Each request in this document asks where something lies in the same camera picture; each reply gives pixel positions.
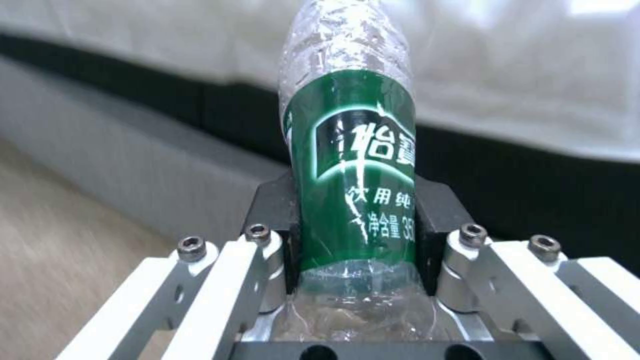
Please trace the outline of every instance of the wooden floor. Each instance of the wooden floor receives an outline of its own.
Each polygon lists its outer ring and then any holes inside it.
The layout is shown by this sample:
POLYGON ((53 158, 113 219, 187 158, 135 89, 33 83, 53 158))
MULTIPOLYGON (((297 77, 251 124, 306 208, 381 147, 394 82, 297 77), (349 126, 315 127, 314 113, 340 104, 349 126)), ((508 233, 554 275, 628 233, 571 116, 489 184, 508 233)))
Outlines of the wooden floor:
MULTIPOLYGON (((147 256, 172 241, 0 141, 0 359, 51 359, 147 256)), ((143 358, 157 359, 160 332, 143 358)))

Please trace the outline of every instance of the dark gray surface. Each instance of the dark gray surface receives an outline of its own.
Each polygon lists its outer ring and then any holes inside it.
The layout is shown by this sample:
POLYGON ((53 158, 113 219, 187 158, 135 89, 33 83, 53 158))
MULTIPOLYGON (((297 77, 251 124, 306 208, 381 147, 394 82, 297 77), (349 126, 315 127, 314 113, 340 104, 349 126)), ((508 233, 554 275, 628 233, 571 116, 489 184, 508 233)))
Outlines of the dark gray surface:
POLYGON ((321 345, 335 352, 337 360, 471 360, 504 359, 533 360, 550 359, 548 352, 540 343, 528 341, 463 343, 448 341, 409 342, 409 343, 236 343, 232 360, 320 360, 326 356, 302 354, 313 345, 321 345), (474 349, 480 357, 472 357, 473 350, 464 350, 462 346, 474 349))
POLYGON ((2 57, 0 79, 0 137, 170 238, 235 239, 258 184, 284 171, 158 113, 2 57))

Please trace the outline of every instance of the bolt head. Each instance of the bolt head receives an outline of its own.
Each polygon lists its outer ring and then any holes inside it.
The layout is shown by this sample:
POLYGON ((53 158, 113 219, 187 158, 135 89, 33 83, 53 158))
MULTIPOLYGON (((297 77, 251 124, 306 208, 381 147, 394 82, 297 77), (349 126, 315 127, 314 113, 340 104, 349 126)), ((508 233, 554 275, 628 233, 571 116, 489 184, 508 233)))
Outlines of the bolt head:
POLYGON ((198 261, 207 254, 205 241, 198 236, 189 236, 178 241, 178 257, 189 263, 198 261))
POLYGON ((547 235, 534 235, 529 239, 527 248, 538 258, 540 261, 549 263, 558 259, 562 246, 560 243, 547 235))
POLYGON ((460 227, 460 242, 462 245, 479 249, 484 245, 488 233, 478 224, 464 224, 460 227))
POLYGON ((271 229, 265 224, 252 224, 244 229, 244 237, 247 241, 253 241, 265 247, 271 242, 271 229))

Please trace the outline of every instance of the gray wall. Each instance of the gray wall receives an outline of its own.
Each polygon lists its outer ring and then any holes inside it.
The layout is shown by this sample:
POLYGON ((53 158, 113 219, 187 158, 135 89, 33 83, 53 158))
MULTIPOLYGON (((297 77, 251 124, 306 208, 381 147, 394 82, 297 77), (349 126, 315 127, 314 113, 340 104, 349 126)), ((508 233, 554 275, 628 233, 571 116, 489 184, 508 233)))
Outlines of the gray wall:
POLYGON ((285 170, 146 108, 2 57, 0 84, 1 137, 173 239, 234 239, 257 185, 285 170))

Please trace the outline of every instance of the mounting hole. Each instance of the mounting hole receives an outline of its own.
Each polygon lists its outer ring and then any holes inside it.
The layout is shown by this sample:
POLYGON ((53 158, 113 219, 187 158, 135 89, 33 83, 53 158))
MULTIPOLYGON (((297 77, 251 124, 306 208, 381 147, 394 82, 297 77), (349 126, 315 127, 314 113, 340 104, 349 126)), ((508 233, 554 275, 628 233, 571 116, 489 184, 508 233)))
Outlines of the mounting hole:
POLYGON ((196 236, 191 236, 189 238, 182 239, 182 246, 183 247, 192 247, 192 246, 198 245, 198 243, 200 241, 201 241, 200 238, 198 238, 196 236))
POLYGON ((254 234, 263 233, 266 228, 262 224, 255 224, 249 228, 249 230, 254 234))
POLYGON ((554 240, 550 239, 547 236, 539 236, 538 237, 538 242, 541 245, 544 245, 546 247, 552 247, 552 246, 554 246, 556 244, 556 242, 554 240))
POLYGON ((519 334, 528 334, 533 332, 529 324, 523 319, 516 319, 516 321, 514 321, 513 325, 511 326, 511 331, 517 332, 519 334))
POLYGON ((300 354, 300 360, 338 360, 338 355, 324 345, 313 345, 300 354))
POLYGON ((465 226, 466 230, 474 235, 482 234, 484 229, 477 224, 467 224, 465 226))
POLYGON ((466 345, 455 344, 447 348, 444 352, 445 360, 483 360, 480 353, 466 345))
POLYGON ((577 285, 569 285, 569 290, 573 291, 573 293, 579 298, 582 298, 582 291, 580 291, 580 288, 577 285))
POLYGON ((182 288, 182 285, 176 286, 175 294, 173 294, 173 299, 175 300, 176 304, 180 304, 182 302, 182 299, 184 299, 184 288, 182 288))

